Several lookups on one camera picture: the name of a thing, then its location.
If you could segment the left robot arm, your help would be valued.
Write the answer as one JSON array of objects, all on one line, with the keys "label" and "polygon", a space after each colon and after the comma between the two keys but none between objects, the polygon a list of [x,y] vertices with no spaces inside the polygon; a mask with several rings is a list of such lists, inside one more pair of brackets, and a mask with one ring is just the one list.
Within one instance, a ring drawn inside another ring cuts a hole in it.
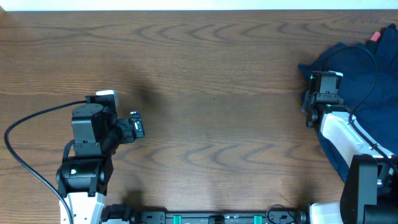
[{"label": "left robot arm", "polygon": [[72,129],[56,175],[61,223],[138,223],[133,208],[105,200],[116,149],[144,137],[140,113],[119,119],[114,106],[88,103],[72,111]]}]

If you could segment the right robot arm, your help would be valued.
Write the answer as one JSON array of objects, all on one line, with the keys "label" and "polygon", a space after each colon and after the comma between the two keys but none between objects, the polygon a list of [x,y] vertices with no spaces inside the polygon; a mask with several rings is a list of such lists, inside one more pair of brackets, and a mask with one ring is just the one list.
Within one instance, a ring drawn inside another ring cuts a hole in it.
[{"label": "right robot arm", "polygon": [[307,91],[302,110],[348,167],[339,201],[311,204],[308,222],[397,223],[397,156],[374,142],[336,91]]}]

